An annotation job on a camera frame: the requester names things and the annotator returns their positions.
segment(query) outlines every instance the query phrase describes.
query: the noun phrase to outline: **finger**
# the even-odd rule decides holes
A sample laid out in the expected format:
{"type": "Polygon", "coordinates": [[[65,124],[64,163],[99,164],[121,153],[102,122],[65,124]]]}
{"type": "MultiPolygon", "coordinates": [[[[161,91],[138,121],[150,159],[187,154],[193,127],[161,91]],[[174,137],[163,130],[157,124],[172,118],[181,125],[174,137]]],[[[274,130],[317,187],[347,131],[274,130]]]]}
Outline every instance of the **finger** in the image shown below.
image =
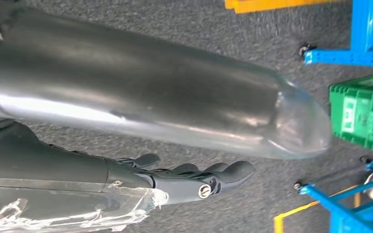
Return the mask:
{"type": "Polygon", "coordinates": [[[214,172],[222,181],[222,186],[217,193],[234,189],[243,184],[255,172],[254,166],[247,161],[238,161],[231,164],[223,172],[214,172]]]}
{"type": "Polygon", "coordinates": [[[172,169],[172,173],[176,175],[185,173],[185,172],[197,172],[197,171],[199,171],[197,166],[193,164],[182,164],[172,169]]]}
{"type": "Polygon", "coordinates": [[[214,171],[221,172],[221,171],[224,171],[227,167],[228,165],[226,163],[217,163],[205,169],[204,172],[214,172],[214,171]]]}
{"type": "Polygon", "coordinates": [[[137,168],[145,168],[157,164],[161,159],[156,154],[144,154],[134,160],[137,168]]]}

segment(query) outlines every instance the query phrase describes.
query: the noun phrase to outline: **silver screw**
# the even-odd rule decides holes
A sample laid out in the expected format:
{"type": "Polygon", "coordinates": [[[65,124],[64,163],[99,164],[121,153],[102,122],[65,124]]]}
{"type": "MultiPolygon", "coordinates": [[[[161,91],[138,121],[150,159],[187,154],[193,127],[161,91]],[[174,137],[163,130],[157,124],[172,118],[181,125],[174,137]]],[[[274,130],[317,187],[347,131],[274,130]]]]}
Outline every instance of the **silver screw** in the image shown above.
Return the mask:
{"type": "Polygon", "coordinates": [[[211,186],[208,184],[203,184],[201,185],[199,191],[198,191],[198,196],[202,199],[205,199],[211,195],[211,186]]]}

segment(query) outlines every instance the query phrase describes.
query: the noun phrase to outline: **green bin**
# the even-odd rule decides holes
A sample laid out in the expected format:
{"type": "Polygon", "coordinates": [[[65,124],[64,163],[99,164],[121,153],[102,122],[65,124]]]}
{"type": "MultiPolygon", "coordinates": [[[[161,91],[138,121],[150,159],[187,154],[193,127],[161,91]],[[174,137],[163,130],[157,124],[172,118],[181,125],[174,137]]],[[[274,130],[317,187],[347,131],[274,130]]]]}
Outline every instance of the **green bin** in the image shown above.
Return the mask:
{"type": "Polygon", "coordinates": [[[373,150],[373,75],[330,87],[334,135],[373,150]]]}

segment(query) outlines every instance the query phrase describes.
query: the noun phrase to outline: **translucent plastic cover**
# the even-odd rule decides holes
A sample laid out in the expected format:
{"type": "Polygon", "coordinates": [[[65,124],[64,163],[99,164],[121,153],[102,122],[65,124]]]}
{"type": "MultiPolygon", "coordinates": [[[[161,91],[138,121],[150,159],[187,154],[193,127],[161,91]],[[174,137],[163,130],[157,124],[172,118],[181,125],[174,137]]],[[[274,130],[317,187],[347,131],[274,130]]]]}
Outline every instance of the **translucent plastic cover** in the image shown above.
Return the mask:
{"type": "Polygon", "coordinates": [[[120,184],[0,178],[0,233],[121,231],[168,200],[159,189],[120,184]]]}

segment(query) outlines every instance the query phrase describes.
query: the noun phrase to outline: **blue metal rack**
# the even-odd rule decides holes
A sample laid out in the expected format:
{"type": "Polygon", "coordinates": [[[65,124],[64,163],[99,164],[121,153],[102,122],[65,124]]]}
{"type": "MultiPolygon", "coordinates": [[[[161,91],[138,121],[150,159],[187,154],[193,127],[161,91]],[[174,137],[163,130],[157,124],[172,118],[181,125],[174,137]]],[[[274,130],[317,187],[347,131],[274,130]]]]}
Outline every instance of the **blue metal rack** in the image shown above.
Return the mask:
{"type": "MultiPolygon", "coordinates": [[[[368,163],[366,168],[373,171],[373,162],[368,163]]],[[[373,233],[373,201],[354,209],[338,203],[341,199],[372,187],[373,182],[370,182],[329,197],[311,183],[301,186],[300,194],[309,195],[331,212],[330,233],[373,233]]]]}
{"type": "Polygon", "coordinates": [[[373,67],[373,0],[353,0],[349,50],[309,50],[306,64],[330,63],[373,67]]]}

